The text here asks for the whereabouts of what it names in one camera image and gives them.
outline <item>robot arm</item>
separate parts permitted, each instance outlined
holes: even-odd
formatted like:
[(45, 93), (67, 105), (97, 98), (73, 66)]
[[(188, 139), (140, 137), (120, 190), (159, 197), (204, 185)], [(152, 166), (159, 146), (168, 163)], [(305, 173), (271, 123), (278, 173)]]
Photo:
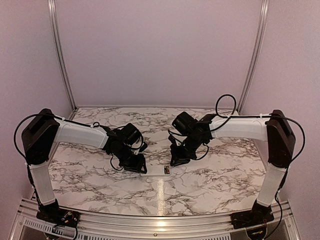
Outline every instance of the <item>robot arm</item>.
[[(66, 142), (92, 146), (114, 154), (119, 166), (127, 171), (146, 173), (146, 160), (141, 153), (147, 148), (140, 131), (131, 123), (121, 129), (107, 126), (89, 126), (54, 116), (43, 109), (22, 131), (22, 143), (28, 177), (35, 188), (39, 205), (37, 218), (59, 225), (76, 227), (79, 213), (59, 207), (49, 176), (49, 153), (53, 143)], [(141, 139), (139, 153), (131, 146)]]
[(284, 184), (287, 169), (292, 162), (295, 135), (280, 110), (274, 110), (266, 117), (234, 116), (226, 123), (226, 118), (216, 114), (207, 114), (196, 120), (186, 112), (179, 114), (172, 125), (183, 136), (187, 136), (181, 144), (171, 134), (172, 142), (171, 166), (187, 164), (190, 159), (197, 159), (196, 150), (214, 138), (234, 137), (248, 138), (268, 142), (268, 166), (259, 195), (248, 212), (232, 214), (235, 229), (272, 221), (271, 203), (278, 190)]

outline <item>vertical metal pole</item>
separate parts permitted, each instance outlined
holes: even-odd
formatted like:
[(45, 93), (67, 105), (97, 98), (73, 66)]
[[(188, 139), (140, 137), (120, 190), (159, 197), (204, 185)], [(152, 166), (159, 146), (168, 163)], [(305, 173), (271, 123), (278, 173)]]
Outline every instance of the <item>vertical metal pole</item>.
[(241, 111), (244, 108), (246, 99), (248, 97), (249, 89), (252, 84), (252, 80), (254, 78), (254, 73), (257, 66), (259, 53), (261, 51), (262, 42), (263, 42), (263, 38), (266, 31), (268, 8), (269, 8), (269, 0), (262, 0), (258, 31), (256, 34), (252, 58), (249, 65), (248, 73), (246, 75), (245, 83), (242, 89), (241, 97), (239, 99), (238, 106), (237, 106), (237, 110), (239, 113), (241, 113)]
[(59, 35), (59, 28), (58, 28), (58, 19), (57, 19), (57, 12), (56, 12), (56, 0), (48, 0), (48, 7), (49, 7), (49, 15), (51, 20), (52, 32), (54, 37), (55, 49), (57, 52), (57, 57), (59, 61), (59, 66), (62, 74), (62, 79), (65, 87), (65, 91), (71, 106), (72, 111), (77, 109), (74, 95), (71, 90), (71, 85), (65, 65), (64, 55), (62, 52), (60, 35)]

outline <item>white marble pattern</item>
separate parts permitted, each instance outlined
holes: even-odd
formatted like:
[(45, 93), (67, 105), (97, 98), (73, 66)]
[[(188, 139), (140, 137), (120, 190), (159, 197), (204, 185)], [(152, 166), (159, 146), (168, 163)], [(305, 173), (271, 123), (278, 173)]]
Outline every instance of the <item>white marble pattern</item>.
[[(200, 119), (207, 109), (80, 108), (74, 118), (108, 127), (132, 123), (142, 132), (148, 165), (169, 165), (167, 129), (182, 111)], [(61, 143), (50, 164), (52, 186), (61, 206), (123, 215), (187, 216), (238, 211), (252, 207), (265, 168), (252, 141), (220, 138), (199, 161), (171, 168), (171, 176), (141, 177), (115, 171), (110, 156), (89, 146)], [(199, 149), (198, 156), (206, 148)]]

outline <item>marble surface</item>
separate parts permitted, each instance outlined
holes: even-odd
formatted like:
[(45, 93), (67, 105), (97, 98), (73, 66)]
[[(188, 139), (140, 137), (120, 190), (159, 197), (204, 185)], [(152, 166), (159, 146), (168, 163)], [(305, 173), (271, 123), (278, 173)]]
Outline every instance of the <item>marble surface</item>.
[[(80, 108), (74, 120), (109, 127), (132, 123), (148, 148), (147, 167), (169, 165), (167, 129), (182, 111), (198, 120), (207, 109)], [(214, 139), (208, 155), (171, 168), (165, 177), (141, 177), (115, 171), (110, 156), (89, 146), (61, 143), (49, 166), (52, 186), (61, 206), (122, 215), (187, 216), (238, 211), (252, 207), (263, 183), (265, 168), (252, 141)], [(198, 156), (206, 148), (198, 150)]]

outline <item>white wall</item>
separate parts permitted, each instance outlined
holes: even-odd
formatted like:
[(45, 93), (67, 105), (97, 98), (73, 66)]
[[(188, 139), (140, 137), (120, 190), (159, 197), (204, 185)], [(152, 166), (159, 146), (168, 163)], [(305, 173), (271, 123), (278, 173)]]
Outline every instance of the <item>white wall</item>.
[[(281, 199), (289, 199), (302, 240), (320, 237), (320, 2), (270, 1), (266, 33), (244, 114), (281, 109), (300, 122), (306, 148), (292, 163)], [(294, 127), (296, 150), (301, 134)], [(268, 151), (259, 144), (262, 157)]]
[(213, 107), (221, 94), (239, 98), (261, 4), (58, 0), (62, 48), (77, 105)]
[(0, 239), (6, 240), (21, 198), (31, 193), (25, 161), (14, 148), (14, 130), (42, 108), (64, 116), (71, 109), (47, 1), (0, 1), (0, 29)]

